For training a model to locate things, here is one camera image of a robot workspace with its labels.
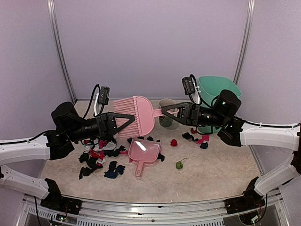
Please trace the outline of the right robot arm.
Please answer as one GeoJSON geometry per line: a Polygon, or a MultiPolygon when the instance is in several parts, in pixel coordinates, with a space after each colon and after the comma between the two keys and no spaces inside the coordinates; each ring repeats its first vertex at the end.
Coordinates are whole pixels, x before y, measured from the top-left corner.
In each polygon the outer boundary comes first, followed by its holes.
{"type": "Polygon", "coordinates": [[[218,137],[227,145],[271,146],[289,149],[292,156],[251,182],[251,191],[241,197],[245,209],[252,208],[269,191],[301,175],[301,125],[263,124],[235,116],[241,101],[229,90],[222,90],[210,108],[183,102],[162,108],[162,113],[186,126],[211,126],[219,129],[218,137]]]}

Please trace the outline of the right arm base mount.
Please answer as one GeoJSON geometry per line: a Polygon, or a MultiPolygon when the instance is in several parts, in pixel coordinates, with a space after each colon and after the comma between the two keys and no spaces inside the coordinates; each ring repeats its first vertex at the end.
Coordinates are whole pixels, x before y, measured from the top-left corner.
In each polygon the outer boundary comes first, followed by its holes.
{"type": "Polygon", "coordinates": [[[256,209],[266,204],[263,195],[258,194],[255,188],[255,182],[259,177],[255,177],[248,184],[242,196],[229,198],[224,201],[227,214],[239,213],[247,210],[256,209]]]}

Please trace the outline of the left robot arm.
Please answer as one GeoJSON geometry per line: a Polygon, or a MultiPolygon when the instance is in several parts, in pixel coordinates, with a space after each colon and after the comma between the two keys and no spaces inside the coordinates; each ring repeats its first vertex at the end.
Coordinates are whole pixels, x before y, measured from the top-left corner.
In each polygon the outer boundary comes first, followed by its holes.
{"type": "Polygon", "coordinates": [[[102,113],[94,118],[80,117],[71,102],[60,104],[52,113],[55,130],[47,130],[32,138],[15,139],[0,144],[0,186],[47,198],[55,209],[62,209],[66,199],[60,195],[55,181],[39,179],[17,172],[10,163],[28,160],[58,160],[74,150],[73,144],[89,138],[107,139],[135,121],[135,116],[120,113],[102,113]]]}

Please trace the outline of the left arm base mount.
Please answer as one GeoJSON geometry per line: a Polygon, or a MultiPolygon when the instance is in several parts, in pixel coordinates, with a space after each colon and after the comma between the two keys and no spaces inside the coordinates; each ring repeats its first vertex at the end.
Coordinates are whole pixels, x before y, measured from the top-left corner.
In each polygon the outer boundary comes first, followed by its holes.
{"type": "Polygon", "coordinates": [[[79,215],[82,201],[63,196],[54,180],[46,178],[45,181],[48,185],[49,194],[46,196],[46,198],[41,199],[40,205],[51,210],[79,215]]]}

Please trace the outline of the pink dustpan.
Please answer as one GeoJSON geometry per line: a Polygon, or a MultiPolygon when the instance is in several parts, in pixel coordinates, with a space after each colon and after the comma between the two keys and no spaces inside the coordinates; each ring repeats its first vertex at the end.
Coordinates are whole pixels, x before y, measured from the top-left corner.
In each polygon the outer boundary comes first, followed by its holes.
{"type": "Polygon", "coordinates": [[[141,177],[145,164],[153,164],[158,157],[161,142],[133,138],[128,156],[137,163],[135,176],[141,177]]]}

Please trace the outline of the pink hand brush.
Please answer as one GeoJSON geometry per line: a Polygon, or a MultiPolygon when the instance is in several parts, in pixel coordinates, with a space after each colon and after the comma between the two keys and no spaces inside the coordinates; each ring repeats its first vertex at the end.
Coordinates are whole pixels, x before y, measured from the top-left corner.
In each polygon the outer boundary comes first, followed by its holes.
{"type": "Polygon", "coordinates": [[[119,138],[145,136],[151,133],[155,126],[155,118],[163,116],[162,109],[154,109],[149,99],[143,96],[133,96],[113,102],[115,113],[129,114],[135,117],[120,132],[119,138]]]}

